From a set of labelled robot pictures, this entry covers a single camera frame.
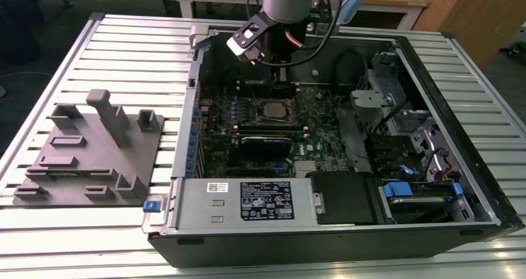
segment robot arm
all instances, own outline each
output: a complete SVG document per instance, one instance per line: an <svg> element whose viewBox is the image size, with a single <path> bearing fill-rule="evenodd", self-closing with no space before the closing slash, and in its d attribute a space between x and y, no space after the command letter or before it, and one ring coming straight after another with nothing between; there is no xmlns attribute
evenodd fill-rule
<svg viewBox="0 0 526 279"><path fill-rule="evenodd" d="M363 0L338 0L334 18L326 3L311 8L312 0L263 0L263 10L234 33L227 45L238 58L254 65L287 68L310 61L322 50L336 21L347 23ZM302 47L307 25L311 22L330 22L326 36L315 48ZM291 54L299 49L316 49L304 60L291 62Z"/></svg>

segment floor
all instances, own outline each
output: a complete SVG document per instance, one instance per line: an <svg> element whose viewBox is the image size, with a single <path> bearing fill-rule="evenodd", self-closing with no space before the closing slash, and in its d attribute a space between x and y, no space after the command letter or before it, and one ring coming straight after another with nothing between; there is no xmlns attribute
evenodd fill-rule
<svg viewBox="0 0 526 279"><path fill-rule="evenodd" d="M61 0L40 0L44 24L33 28L33 36L41 48L41 57L25 65L12 65L0 60L0 77L21 71L53 74L83 29L92 12L108 14L179 16L177 5L156 0L72 0L67 8ZM244 5L223 4L219 7L196 5L199 18L246 19ZM509 59L503 52L495 55L484 73L519 117L526 119L526 62ZM49 78L44 75L16 75L0 79L7 94L0 97L0 156L45 88Z"/></svg>

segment aluminum extrusion table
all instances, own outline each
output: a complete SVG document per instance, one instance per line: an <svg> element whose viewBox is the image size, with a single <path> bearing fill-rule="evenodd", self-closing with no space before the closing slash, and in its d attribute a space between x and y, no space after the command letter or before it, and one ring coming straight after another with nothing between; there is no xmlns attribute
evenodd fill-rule
<svg viewBox="0 0 526 279"><path fill-rule="evenodd" d="M84 104L92 88L111 91L125 113L152 108L167 117L149 186L149 199L168 192L195 24L240 22L105 15L85 24L49 85L0 160L0 277L105 278L522 278L526 230L493 242L463 245L428 259L250 268L173 269L152 249L141 224L161 214L141 208L13 209L24 180L53 127L53 104ZM454 39L439 33L343 28L352 33L407 36L506 195L526 222L526 127ZM92 110L85 104L80 111Z"/></svg>

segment warning label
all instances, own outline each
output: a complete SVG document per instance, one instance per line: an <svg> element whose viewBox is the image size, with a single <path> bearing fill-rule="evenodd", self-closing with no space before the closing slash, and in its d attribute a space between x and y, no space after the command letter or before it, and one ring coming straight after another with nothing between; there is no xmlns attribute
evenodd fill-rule
<svg viewBox="0 0 526 279"><path fill-rule="evenodd" d="M242 182L240 218L244 220L294 219L290 182Z"/></svg>

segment metal bracket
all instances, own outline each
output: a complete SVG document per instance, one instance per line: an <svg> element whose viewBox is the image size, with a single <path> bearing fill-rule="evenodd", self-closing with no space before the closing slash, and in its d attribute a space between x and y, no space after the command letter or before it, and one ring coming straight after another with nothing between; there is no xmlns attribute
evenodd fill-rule
<svg viewBox="0 0 526 279"><path fill-rule="evenodd" d="M189 29L189 47L196 48L200 41L208 38L208 25L193 25Z"/></svg>
<svg viewBox="0 0 526 279"><path fill-rule="evenodd" d="M322 193L314 193L312 194L314 198L314 209L316 214L324 214L326 213L326 206L323 205L323 195Z"/></svg>

